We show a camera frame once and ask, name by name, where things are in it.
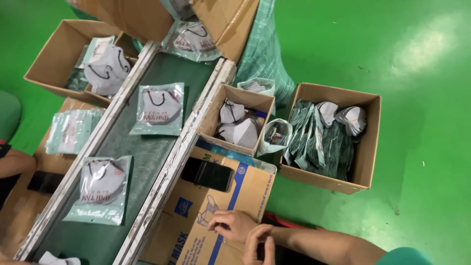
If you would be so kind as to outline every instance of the green sleeve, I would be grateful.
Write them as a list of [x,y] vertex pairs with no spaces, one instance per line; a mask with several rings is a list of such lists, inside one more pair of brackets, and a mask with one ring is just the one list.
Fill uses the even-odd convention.
[[433,265],[415,248],[397,248],[386,253],[375,265]]

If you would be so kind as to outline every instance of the green floor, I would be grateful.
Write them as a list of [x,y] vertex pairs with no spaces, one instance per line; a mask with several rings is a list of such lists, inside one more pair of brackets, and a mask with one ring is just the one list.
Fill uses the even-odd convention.
[[[278,176],[267,210],[386,250],[415,247],[436,264],[471,264],[471,140],[462,115],[471,112],[470,15],[471,3],[460,0],[278,0],[294,81],[380,94],[382,123],[370,190],[347,196]],[[0,4],[1,89],[24,106],[12,143],[28,153],[62,100],[22,76],[61,18],[74,18],[62,0]]]

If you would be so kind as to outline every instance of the open cardboard box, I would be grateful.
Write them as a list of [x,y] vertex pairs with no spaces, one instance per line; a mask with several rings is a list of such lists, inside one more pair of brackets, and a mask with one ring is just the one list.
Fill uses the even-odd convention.
[[[271,113],[273,106],[275,105],[275,97],[263,95],[260,93],[254,93],[250,91],[245,91],[238,89],[229,85],[221,85],[214,96],[213,101],[211,102],[208,111],[206,112],[203,121],[201,122],[200,127],[196,131],[205,141],[222,146],[226,149],[248,155],[253,157],[257,148],[259,146],[260,140],[263,137],[262,134],[259,135],[257,144],[254,149],[248,149],[242,146],[235,145],[230,142],[226,142],[217,138],[214,138],[213,135],[216,132],[216,129],[220,125],[219,121],[219,110],[224,104],[224,101],[229,99],[230,101],[236,104],[242,104],[246,108],[254,108],[259,111]],[[262,128],[267,124],[268,117],[264,119]]]
[[216,209],[240,210],[260,223],[275,175],[204,149],[191,157],[232,168],[227,192],[178,179],[139,260],[154,265],[242,264],[243,245],[208,231]]
[[63,20],[39,52],[36,60],[24,75],[24,79],[58,96],[71,97],[107,107],[109,99],[91,95],[90,91],[72,91],[64,88],[64,85],[80,57],[83,46],[90,44],[94,37],[109,37],[111,35],[117,36],[115,44],[122,47],[126,55],[135,56],[137,54],[132,46],[131,37],[114,26],[100,21]]
[[[173,24],[170,13],[158,0],[69,0],[69,3],[142,43],[162,42]],[[221,55],[237,63],[259,0],[192,0],[190,4]]]
[[[92,109],[95,106],[66,98],[58,112],[71,109]],[[38,171],[65,175],[76,155],[47,154],[44,145],[49,138],[50,127],[34,152],[38,161]],[[50,195],[27,189],[34,172],[21,174],[0,211],[0,263],[12,260],[23,240],[31,230],[36,216],[49,202]]]
[[373,179],[374,160],[380,129],[381,97],[374,94],[347,90],[342,88],[301,83],[292,93],[291,101],[286,105],[284,118],[289,120],[291,110],[298,99],[309,100],[314,103],[323,101],[333,102],[339,107],[358,106],[366,112],[365,134],[359,144],[355,146],[350,172],[351,182],[322,176],[283,164],[283,150],[276,153],[275,163],[280,164],[280,174],[284,177],[301,181],[309,185],[324,189],[353,194],[371,187]]

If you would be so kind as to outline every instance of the hand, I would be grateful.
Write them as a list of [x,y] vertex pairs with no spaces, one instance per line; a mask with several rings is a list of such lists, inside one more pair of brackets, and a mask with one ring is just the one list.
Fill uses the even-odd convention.
[[241,211],[218,210],[208,224],[208,231],[215,231],[229,240],[244,243],[255,227],[257,223]]
[[[249,233],[242,257],[244,265],[275,265],[275,241],[273,237],[268,236],[272,230],[272,225],[261,224]],[[261,261],[257,259],[257,245],[263,241],[265,241],[265,260]]]

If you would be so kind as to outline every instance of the conveyor belt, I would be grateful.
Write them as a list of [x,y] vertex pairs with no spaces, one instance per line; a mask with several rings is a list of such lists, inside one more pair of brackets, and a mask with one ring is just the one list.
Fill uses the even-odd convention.
[[[173,55],[158,53],[139,85],[160,85],[185,82],[185,120],[203,90],[217,61],[196,63]],[[130,191],[124,225],[109,226],[61,221],[79,197],[79,187],[60,210],[58,218],[39,245],[33,261],[38,261],[45,251],[57,257],[79,257],[83,264],[104,265],[113,263],[122,243],[141,209],[153,183],[172,149],[176,137],[128,135],[136,122],[137,89],[129,104],[121,112],[111,131],[100,146],[96,156],[134,156]]]

